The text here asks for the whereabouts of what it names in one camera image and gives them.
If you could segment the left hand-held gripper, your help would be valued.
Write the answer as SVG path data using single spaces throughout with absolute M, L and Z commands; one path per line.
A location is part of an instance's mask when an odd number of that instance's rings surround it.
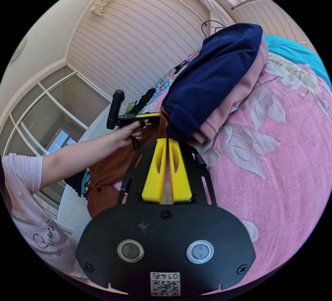
M 148 119 L 148 123 L 145 127 L 150 126 L 152 124 L 157 124 L 160 121 L 160 113 L 143 113 L 143 114 L 128 114 L 118 117 L 117 126 L 122 128 L 127 126 L 135 121 L 139 121 L 140 119 Z M 132 139 L 133 148 L 135 150 L 139 149 L 139 140 Z

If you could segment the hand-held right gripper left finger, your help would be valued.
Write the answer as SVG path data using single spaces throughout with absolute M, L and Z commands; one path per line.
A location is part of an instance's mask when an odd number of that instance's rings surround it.
M 142 192 L 145 202 L 162 202 L 167 157 L 167 138 L 158 139 Z

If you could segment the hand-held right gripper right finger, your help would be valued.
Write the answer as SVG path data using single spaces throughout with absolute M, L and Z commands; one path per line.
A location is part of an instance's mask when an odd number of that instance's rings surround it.
M 168 139 L 170 187 L 173 203 L 190 202 L 190 189 L 182 151 L 178 141 Z

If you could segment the person's left hand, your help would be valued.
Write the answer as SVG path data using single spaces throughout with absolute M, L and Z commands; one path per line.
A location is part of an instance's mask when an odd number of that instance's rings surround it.
M 128 146 L 132 139 L 140 140 L 143 128 L 148 123 L 148 119 L 140 119 L 122 128 L 117 128 L 113 133 L 113 140 L 117 148 Z

